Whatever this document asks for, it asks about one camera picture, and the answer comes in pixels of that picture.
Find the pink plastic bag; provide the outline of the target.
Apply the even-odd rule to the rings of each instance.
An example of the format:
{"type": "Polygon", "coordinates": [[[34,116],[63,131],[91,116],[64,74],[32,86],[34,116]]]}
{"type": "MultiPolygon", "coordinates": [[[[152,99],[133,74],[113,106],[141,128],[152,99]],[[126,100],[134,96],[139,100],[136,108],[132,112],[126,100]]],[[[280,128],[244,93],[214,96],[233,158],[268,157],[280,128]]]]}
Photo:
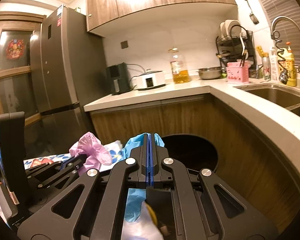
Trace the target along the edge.
{"type": "Polygon", "coordinates": [[[110,152],[91,132],[85,133],[79,141],[74,143],[70,147],[69,153],[72,157],[77,157],[79,155],[87,156],[85,163],[78,170],[80,176],[91,168],[99,170],[101,165],[109,166],[113,163],[110,152]]]}

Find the blue plastic glove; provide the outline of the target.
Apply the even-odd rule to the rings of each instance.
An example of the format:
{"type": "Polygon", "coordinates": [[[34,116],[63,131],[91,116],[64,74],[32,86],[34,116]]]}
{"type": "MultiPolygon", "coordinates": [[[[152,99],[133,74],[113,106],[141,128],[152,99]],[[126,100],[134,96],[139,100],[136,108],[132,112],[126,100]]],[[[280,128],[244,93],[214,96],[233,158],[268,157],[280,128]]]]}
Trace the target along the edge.
{"type": "Polygon", "coordinates": [[[129,190],[126,201],[125,221],[135,222],[141,215],[142,202],[146,200],[146,188],[154,185],[154,153],[164,142],[157,133],[142,133],[130,138],[122,149],[126,160],[135,158],[136,169],[129,175],[129,190]]]}

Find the black round trash bin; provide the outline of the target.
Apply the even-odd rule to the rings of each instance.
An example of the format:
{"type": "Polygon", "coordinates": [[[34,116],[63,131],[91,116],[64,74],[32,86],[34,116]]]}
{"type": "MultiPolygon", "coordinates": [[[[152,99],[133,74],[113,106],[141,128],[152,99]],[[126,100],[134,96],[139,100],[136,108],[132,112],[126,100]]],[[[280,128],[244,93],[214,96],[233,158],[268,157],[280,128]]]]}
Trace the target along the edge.
{"type": "Polygon", "coordinates": [[[155,148],[154,185],[146,189],[146,202],[164,239],[185,239],[185,207],[196,207],[207,222],[198,175],[202,168],[216,169],[218,153],[211,142],[196,135],[174,134],[162,140],[164,146],[155,148]]]}

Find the steel kitchen sink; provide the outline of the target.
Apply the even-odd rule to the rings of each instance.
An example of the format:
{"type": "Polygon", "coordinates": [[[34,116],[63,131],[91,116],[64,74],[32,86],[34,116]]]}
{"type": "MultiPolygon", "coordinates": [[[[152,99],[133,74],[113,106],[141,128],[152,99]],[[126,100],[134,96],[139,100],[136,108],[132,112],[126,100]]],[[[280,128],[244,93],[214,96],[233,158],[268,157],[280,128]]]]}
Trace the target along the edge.
{"type": "Polygon", "coordinates": [[[300,91],[277,83],[259,83],[236,88],[266,99],[300,117],[300,91]]]}

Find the wooden lower cabinets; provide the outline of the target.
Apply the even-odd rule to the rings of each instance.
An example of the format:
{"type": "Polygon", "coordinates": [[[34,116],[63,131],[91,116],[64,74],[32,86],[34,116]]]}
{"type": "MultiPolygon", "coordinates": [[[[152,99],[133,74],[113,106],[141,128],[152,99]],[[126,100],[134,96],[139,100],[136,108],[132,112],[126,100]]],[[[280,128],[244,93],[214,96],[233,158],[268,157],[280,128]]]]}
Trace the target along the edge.
{"type": "Polygon", "coordinates": [[[256,126],[211,94],[117,107],[90,114],[104,143],[140,133],[194,134],[214,144],[217,175],[282,232],[300,210],[300,179],[256,126]]]}

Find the blue floral tablecloth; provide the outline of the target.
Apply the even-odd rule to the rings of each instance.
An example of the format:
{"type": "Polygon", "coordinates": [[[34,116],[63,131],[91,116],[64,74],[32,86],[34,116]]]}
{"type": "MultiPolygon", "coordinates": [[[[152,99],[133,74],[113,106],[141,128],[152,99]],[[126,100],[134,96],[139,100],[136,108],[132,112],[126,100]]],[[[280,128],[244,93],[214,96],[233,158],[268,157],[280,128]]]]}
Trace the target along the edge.
{"type": "MultiPolygon", "coordinates": [[[[110,152],[112,158],[113,158],[113,163],[111,165],[103,165],[101,164],[99,171],[106,171],[106,170],[110,170],[113,168],[113,166],[122,159],[122,154],[121,154],[121,150],[122,150],[122,144],[121,141],[117,140],[114,142],[111,142],[107,145],[105,145],[105,148],[110,152]]],[[[58,155],[50,155],[50,156],[46,156],[46,157],[38,157],[38,158],[33,158],[33,159],[27,159],[24,160],[24,168],[25,169],[29,169],[31,167],[35,167],[38,165],[41,165],[43,163],[55,163],[55,162],[59,162],[59,161],[67,161],[71,158],[71,154],[70,153],[66,153],[66,154],[58,154],[58,155]]]]}

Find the steel mixing bowl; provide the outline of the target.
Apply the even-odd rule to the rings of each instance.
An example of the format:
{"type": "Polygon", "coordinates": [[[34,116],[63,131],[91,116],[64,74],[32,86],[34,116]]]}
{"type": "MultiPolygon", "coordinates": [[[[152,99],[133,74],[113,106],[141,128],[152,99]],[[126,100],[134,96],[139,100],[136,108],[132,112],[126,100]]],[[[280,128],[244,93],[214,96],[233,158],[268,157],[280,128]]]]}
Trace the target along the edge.
{"type": "Polygon", "coordinates": [[[202,80],[219,79],[222,75],[221,67],[209,67],[198,69],[198,75],[202,80]]]}

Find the cooking oil bottle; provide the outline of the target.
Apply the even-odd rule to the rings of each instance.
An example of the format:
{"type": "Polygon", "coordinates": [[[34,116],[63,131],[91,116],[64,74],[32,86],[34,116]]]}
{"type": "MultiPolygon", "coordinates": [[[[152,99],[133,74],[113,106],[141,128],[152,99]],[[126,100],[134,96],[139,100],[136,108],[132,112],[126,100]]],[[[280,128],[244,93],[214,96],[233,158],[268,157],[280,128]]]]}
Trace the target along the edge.
{"type": "Polygon", "coordinates": [[[177,47],[168,50],[170,55],[170,66],[175,84],[188,83],[191,81],[189,71],[183,54],[177,47]]]}

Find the white rice cooker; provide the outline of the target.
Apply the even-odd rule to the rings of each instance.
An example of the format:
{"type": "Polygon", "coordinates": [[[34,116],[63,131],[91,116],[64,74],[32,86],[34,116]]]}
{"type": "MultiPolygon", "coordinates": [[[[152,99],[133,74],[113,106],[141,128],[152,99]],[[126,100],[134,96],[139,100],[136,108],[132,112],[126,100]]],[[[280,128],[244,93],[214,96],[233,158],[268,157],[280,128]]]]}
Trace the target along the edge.
{"type": "Polygon", "coordinates": [[[166,86],[162,70],[148,71],[136,77],[137,90],[149,90],[166,86]]]}

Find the red round door decoration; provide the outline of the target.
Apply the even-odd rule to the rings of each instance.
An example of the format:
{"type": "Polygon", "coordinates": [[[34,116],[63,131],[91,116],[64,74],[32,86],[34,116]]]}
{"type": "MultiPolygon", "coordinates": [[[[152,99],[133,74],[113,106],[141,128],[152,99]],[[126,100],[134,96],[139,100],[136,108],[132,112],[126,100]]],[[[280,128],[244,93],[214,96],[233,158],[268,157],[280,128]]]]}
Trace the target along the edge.
{"type": "Polygon", "coordinates": [[[6,58],[8,60],[19,59],[24,53],[24,40],[23,39],[12,39],[6,48],[6,58]]]}

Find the black air fryer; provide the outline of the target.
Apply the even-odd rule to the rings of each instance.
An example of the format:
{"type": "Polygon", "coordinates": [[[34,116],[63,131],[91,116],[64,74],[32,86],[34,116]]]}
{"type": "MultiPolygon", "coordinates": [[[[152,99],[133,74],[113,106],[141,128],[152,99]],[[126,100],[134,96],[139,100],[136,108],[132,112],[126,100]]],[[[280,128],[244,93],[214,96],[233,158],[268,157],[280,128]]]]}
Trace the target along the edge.
{"type": "Polygon", "coordinates": [[[126,63],[109,66],[106,68],[106,73],[112,95],[123,94],[132,90],[126,63]]]}

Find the yellow detergent jug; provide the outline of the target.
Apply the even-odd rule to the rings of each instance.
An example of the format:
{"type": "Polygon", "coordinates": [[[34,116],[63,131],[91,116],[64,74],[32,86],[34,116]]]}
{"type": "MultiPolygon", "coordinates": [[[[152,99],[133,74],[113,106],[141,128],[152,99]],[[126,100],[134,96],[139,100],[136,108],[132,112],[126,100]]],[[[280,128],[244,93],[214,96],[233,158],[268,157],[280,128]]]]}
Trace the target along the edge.
{"type": "Polygon", "coordinates": [[[290,41],[286,42],[287,48],[277,51],[278,64],[280,66],[279,81],[284,85],[296,87],[296,68],[294,54],[290,47],[290,41]]]}

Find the white plates in rack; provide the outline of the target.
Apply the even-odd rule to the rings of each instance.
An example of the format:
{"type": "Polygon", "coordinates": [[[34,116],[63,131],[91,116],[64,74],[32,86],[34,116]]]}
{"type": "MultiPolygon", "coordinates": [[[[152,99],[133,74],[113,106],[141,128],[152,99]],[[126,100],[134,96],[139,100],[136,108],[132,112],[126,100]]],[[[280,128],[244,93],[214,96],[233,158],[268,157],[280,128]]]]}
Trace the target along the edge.
{"type": "Polygon", "coordinates": [[[219,25],[219,38],[238,37],[241,33],[241,23],[238,20],[226,20],[219,25]]]}

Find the hanging metal spatula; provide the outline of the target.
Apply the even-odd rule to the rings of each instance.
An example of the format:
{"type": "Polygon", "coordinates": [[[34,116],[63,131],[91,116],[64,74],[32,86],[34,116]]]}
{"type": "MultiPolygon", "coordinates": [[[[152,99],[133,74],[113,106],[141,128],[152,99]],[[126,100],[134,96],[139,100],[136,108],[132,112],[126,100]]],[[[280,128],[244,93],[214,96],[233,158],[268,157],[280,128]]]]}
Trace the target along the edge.
{"type": "Polygon", "coordinates": [[[251,21],[253,22],[254,25],[259,24],[259,21],[258,21],[257,17],[255,16],[255,14],[253,13],[253,10],[249,4],[249,1],[248,0],[245,0],[245,1],[250,9],[249,17],[250,17],[251,21]]]}

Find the brown wall socket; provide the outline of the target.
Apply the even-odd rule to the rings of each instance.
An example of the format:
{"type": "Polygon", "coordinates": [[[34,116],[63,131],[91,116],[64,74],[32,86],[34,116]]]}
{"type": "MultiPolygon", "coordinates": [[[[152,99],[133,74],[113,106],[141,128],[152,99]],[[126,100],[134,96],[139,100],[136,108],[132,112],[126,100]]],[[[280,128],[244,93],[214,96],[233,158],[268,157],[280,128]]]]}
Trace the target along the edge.
{"type": "Polygon", "coordinates": [[[121,45],[121,49],[126,49],[129,47],[128,41],[122,41],[120,42],[120,45],[121,45]]]}

